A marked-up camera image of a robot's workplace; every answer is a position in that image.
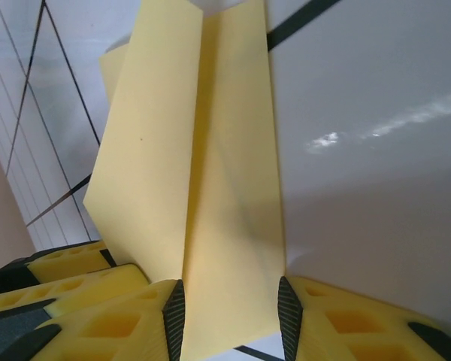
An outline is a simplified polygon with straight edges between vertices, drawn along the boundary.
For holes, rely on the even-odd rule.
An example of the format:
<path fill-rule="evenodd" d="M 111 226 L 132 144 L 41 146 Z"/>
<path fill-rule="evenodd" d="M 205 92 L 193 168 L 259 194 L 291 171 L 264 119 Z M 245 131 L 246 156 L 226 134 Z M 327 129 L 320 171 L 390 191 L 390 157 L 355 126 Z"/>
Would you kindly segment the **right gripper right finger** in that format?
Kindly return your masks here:
<path fill-rule="evenodd" d="M 309 278 L 281 277 L 277 313 L 287 360 L 451 360 L 426 316 Z"/>

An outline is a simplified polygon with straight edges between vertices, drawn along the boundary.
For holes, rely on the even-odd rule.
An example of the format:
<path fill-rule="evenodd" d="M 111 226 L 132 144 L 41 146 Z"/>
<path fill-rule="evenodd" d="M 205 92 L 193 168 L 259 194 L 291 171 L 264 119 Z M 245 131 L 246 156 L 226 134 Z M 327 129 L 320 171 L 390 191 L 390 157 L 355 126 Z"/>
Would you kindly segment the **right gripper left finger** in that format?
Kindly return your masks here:
<path fill-rule="evenodd" d="M 11 345 L 12 360 L 179 360 L 181 280 L 165 280 L 53 318 Z"/>

